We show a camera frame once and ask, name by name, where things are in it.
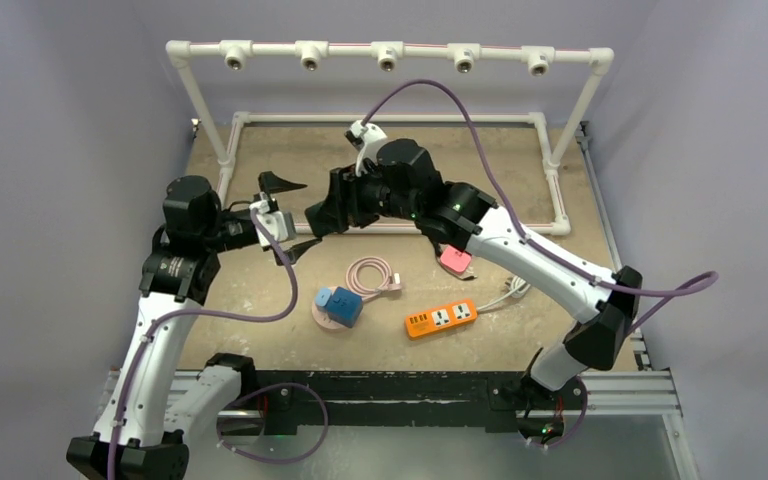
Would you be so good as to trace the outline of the dark green cube plug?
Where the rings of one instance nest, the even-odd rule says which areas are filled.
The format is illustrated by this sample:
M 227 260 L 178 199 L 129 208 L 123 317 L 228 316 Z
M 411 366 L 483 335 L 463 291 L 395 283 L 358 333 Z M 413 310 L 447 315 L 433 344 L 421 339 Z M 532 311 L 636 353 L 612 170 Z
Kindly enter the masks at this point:
M 307 207 L 304 215 L 311 234 L 317 238 L 344 232 L 342 215 L 336 205 L 321 201 Z

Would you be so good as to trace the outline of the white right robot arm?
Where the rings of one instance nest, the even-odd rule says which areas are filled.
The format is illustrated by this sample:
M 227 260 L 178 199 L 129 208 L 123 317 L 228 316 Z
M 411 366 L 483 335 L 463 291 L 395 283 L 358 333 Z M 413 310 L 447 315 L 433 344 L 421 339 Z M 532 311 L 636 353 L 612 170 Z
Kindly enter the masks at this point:
M 365 228 L 382 217 L 411 221 L 429 240 L 485 259 L 525 280 L 574 320 L 539 354 L 521 381 L 524 399 L 544 407 L 578 374 L 609 371 L 631 332 L 643 276 L 632 267 L 592 264 L 527 229 L 508 208 L 465 182 L 443 180 L 430 153 L 412 139 L 386 142 L 370 172 L 329 173 L 324 200 L 306 208 L 317 237 Z

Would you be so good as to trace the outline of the blue cube socket adapter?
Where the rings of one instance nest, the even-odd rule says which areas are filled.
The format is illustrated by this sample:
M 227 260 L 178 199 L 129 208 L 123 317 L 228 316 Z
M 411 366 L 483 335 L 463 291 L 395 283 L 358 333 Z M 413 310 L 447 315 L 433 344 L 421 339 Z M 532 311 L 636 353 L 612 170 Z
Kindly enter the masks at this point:
M 363 298 L 343 287 L 337 287 L 325 305 L 327 318 L 346 328 L 355 326 L 362 309 Z

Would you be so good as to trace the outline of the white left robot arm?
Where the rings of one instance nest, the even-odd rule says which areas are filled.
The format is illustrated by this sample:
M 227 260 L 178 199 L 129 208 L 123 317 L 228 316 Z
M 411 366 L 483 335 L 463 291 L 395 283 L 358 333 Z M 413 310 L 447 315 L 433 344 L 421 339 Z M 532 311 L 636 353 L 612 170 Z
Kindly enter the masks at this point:
M 292 241 L 292 216 L 276 195 L 296 189 L 270 171 L 258 177 L 249 200 L 221 203 L 208 179 L 187 175 L 173 180 L 162 204 L 163 224 L 143 263 L 134 334 L 117 383 L 90 435 L 70 441 L 68 463 L 88 479 L 180 479 L 190 445 L 216 425 L 227 406 L 255 408 L 265 416 L 276 394 L 289 383 L 261 386 L 254 362 L 219 353 L 176 402 L 169 399 L 177 365 L 195 323 L 208 315 L 205 302 L 223 252 L 249 246 L 272 251 L 291 269 L 305 245 Z

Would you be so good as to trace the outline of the light blue USB charger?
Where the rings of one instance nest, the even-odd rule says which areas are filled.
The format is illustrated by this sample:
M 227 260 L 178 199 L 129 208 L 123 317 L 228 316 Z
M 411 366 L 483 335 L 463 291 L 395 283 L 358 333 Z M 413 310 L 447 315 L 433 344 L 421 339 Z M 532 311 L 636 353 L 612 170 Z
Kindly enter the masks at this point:
M 333 294 L 333 290 L 330 287 L 322 287 L 317 291 L 314 297 L 315 308 L 319 311 L 324 311 L 328 302 Z

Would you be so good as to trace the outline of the pink round socket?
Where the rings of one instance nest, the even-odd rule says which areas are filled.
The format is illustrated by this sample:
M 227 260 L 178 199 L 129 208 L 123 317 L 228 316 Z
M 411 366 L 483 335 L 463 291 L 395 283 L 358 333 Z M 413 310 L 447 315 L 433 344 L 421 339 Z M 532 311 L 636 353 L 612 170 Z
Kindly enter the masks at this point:
M 323 308 L 320 308 L 316 303 L 311 304 L 310 310 L 313 321 L 325 332 L 338 333 L 348 330 L 348 327 L 331 320 L 328 317 L 327 312 Z

